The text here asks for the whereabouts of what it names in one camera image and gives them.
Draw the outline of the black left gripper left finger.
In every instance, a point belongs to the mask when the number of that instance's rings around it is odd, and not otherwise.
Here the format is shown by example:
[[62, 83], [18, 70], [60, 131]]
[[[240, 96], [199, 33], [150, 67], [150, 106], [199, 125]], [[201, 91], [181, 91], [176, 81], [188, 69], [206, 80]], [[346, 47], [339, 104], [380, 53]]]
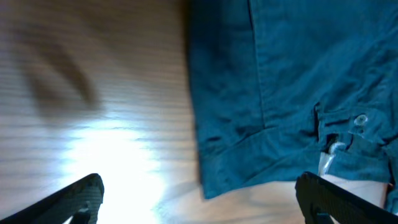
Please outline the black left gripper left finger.
[[1, 224], [96, 224], [104, 197], [99, 174], [90, 174], [1, 220]]

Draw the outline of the navy blue shorts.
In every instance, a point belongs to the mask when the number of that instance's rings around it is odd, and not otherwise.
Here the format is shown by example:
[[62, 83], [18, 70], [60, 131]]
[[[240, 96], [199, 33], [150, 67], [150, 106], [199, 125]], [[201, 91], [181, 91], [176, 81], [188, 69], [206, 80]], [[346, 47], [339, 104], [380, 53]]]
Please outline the navy blue shorts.
[[188, 59], [205, 198], [309, 171], [397, 212], [396, 1], [192, 1]]

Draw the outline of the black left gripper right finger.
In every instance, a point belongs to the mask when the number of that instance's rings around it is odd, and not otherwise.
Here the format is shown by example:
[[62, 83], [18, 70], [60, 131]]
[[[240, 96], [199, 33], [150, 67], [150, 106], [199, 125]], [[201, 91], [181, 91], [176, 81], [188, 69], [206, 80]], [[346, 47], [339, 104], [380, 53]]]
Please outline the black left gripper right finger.
[[306, 224], [397, 224], [397, 216], [331, 182], [304, 172], [295, 184]]

